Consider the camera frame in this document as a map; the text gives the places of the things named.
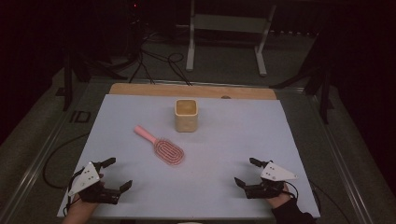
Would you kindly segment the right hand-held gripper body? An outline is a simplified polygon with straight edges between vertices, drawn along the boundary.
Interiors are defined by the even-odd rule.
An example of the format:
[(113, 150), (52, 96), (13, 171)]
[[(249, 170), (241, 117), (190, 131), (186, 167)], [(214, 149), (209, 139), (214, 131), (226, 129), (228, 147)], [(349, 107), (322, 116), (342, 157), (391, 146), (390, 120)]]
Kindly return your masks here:
[(262, 182), (257, 185), (246, 185), (244, 191), (248, 199), (274, 198), (283, 191), (284, 184), (297, 178), (298, 176), (293, 172), (282, 168), (272, 161), (268, 161), (266, 167), (262, 168)]

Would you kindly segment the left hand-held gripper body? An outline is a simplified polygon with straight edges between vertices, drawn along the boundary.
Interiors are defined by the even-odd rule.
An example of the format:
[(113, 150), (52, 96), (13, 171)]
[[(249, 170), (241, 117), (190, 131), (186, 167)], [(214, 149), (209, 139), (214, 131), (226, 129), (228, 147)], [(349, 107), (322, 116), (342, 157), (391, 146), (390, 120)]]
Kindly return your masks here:
[(121, 195), (120, 188), (106, 188), (101, 182), (100, 170), (96, 170), (93, 164), (92, 161), (88, 162), (73, 175), (67, 196), (78, 194), (80, 199), (87, 203), (117, 204)]

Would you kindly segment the pink hairbrush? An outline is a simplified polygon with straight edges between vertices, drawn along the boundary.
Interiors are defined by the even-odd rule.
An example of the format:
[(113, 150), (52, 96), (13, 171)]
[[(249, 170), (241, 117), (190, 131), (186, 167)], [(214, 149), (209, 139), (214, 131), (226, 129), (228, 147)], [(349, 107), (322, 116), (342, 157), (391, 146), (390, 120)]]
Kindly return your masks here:
[(137, 125), (134, 132), (153, 145), (154, 154), (168, 165), (179, 165), (185, 158), (184, 151), (181, 147), (165, 138), (157, 138), (143, 127)]

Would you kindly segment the square wooden cup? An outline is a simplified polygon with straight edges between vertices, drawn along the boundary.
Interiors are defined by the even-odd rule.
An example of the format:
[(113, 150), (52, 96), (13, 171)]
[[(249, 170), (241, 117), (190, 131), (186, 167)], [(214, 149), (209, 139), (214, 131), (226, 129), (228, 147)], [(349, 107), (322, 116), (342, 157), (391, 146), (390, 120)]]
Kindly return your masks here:
[(174, 111), (178, 132), (193, 133), (198, 129), (198, 104), (194, 99), (177, 99)]

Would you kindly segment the person's left hand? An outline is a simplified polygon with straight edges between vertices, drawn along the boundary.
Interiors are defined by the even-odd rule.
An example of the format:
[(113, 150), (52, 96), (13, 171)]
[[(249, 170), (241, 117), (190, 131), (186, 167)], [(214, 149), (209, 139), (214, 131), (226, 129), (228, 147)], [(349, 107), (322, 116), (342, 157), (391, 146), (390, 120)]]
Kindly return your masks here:
[(70, 205), (67, 214), (72, 213), (72, 214), (84, 214), (84, 215), (92, 216), (93, 212), (96, 210), (98, 206), (99, 206), (98, 203), (83, 202), (80, 199), (80, 196), (78, 194), (75, 194), (73, 198), (73, 202)]

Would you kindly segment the person's right hand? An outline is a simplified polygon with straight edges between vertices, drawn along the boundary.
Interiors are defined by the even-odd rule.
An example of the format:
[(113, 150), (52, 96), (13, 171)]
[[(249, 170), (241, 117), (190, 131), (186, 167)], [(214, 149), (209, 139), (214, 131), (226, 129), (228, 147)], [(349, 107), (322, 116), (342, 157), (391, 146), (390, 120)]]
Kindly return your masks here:
[(283, 191), (274, 198), (266, 199), (266, 201), (270, 204), (273, 209), (278, 208), (279, 206), (287, 203), (291, 200), (291, 195), (287, 184), (284, 184)]

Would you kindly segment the pale blue table mat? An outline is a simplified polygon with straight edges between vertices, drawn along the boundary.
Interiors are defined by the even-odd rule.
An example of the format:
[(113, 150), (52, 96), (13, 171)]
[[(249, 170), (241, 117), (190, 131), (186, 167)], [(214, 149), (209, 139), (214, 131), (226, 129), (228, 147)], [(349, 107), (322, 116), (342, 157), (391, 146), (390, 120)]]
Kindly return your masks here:
[[(116, 205), (102, 204), (99, 218), (262, 219), (269, 205), (248, 199), (234, 179), (249, 185), (261, 181), (261, 168), (249, 158), (273, 161), (298, 176), (292, 180), (298, 205), (318, 217), (319, 211), (278, 100), (198, 99), (198, 129), (175, 129), (175, 98), (109, 94), (99, 109), (77, 167), (115, 158), (104, 173), (106, 186), (133, 186)], [(181, 147), (179, 165), (160, 160), (150, 141), (134, 132), (141, 126), (157, 138)]]

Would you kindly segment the black tripod stand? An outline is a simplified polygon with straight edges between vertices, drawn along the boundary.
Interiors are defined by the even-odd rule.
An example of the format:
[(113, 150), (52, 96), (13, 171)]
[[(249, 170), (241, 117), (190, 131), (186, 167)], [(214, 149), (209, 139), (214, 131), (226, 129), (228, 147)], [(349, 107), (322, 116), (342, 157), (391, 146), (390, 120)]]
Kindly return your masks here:
[(81, 82), (89, 82), (92, 78), (89, 72), (89, 66), (98, 70), (101, 74), (114, 79), (125, 80), (126, 77), (118, 75), (110, 68), (91, 59), (90, 57), (76, 51), (67, 51), (64, 53), (64, 85), (56, 91), (56, 96), (64, 98), (64, 108), (66, 111), (73, 102), (73, 77)]
[(330, 104), (331, 70), (336, 42), (337, 40), (329, 32), (322, 30), (316, 37), (298, 74), (283, 82), (270, 85), (271, 89), (281, 90), (308, 77), (308, 81), (304, 86), (304, 93), (314, 96), (318, 91), (321, 91), (318, 112), (325, 124), (329, 123), (328, 108)]

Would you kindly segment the white metal stand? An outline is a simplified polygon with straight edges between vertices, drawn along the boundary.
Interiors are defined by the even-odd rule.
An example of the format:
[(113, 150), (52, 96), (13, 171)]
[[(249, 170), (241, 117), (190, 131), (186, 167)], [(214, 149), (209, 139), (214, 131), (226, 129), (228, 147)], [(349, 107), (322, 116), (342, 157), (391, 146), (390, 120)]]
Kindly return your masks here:
[(224, 32), (240, 32), (261, 34), (260, 43), (254, 48), (255, 58), (259, 75), (267, 76), (267, 69), (263, 58), (263, 49), (269, 35), (273, 17), (276, 12), (276, 4), (271, 4), (269, 10), (264, 14), (264, 18), (235, 17), (222, 15), (197, 14), (195, 12), (195, 0), (191, 0), (190, 24), (189, 24), (189, 47), (187, 53), (186, 70), (192, 71), (194, 68), (195, 56), (195, 31), (210, 30)]

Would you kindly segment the metal floor rail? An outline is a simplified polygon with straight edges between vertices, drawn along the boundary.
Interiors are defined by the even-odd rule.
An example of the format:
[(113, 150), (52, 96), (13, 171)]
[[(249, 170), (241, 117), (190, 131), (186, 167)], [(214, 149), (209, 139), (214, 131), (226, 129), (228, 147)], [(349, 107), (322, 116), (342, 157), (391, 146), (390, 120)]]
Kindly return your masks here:
[(55, 95), (54, 89), (47, 91), (0, 146), (0, 224), (10, 224), (24, 204), (44, 160), (87, 87), (86, 83), (77, 84), (66, 111), (64, 100)]
[(317, 97), (308, 95), (307, 101), (310, 104), (311, 109), (313, 110), (315, 121), (318, 123), (319, 127), (323, 131), (324, 138), (329, 144), (329, 150), (332, 155), (333, 163), (341, 178), (344, 188), (346, 189), (347, 197), (351, 202), (358, 221), (360, 222), (360, 224), (374, 224), (368, 208), (363, 198), (361, 197), (360, 189), (347, 167), (347, 164), (342, 156), (338, 145), (336, 144), (333, 134), (328, 125), (322, 120), (318, 112), (319, 101)]

